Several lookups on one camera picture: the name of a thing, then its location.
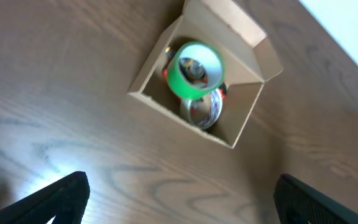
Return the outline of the red utility knife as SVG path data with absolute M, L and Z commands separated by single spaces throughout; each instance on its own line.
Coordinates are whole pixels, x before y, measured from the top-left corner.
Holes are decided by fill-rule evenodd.
M 224 99 L 226 97 L 226 94 L 227 94 L 227 87 L 226 87 L 225 83 L 222 83 L 219 86 L 219 91 L 221 92 L 222 99 Z

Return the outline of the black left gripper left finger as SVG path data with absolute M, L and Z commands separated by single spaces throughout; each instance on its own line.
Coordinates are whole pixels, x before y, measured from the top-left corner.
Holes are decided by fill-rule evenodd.
M 0 210 L 0 224 L 80 224 L 90 197 L 85 172 L 76 171 Z

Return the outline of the black gold correction tape dispenser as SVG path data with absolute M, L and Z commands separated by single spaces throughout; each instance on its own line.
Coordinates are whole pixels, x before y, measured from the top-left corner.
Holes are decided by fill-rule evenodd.
M 171 59 L 175 57 L 176 51 L 169 45 L 165 49 L 165 53 L 168 57 L 168 64 L 170 63 Z M 194 60 L 192 58 L 181 58 L 178 60 L 179 68 L 181 73 L 185 76 L 185 78 L 191 82 L 201 82 L 207 83 L 206 78 L 206 71 L 202 64 L 199 61 Z

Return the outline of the green tape roll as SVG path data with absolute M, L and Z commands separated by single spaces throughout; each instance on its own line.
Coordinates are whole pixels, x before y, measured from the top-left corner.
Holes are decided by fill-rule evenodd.
M 190 58 L 201 64 L 207 84 L 192 84 L 180 70 L 180 59 Z M 174 94 L 182 99 L 197 100 L 217 89 L 224 81 L 225 64 L 221 54 L 198 41 L 183 44 L 167 66 L 167 83 Z

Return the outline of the red black stapler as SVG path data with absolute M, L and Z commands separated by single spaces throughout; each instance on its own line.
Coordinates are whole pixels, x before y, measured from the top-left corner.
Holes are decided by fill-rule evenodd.
M 163 79 L 167 82 L 167 67 L 168 67 L 168 64 L 166 64 L 163 69 L 162 69 L 162 76 L 163 76 Z

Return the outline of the white tape roll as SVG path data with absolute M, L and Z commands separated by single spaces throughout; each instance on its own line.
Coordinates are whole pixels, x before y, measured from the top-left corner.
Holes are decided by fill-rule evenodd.
M 223 98 L 218 88 L 198 100 L 181 100 L 180 116 L 193 126 L 202 130 L 209 129 L 221 115 Z

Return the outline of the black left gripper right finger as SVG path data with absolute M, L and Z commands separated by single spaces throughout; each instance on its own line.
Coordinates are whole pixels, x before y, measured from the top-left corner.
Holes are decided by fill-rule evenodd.
M 281 174 L 273 199 L 281 224 L 358 224 L 358 213 L 290 174 Z

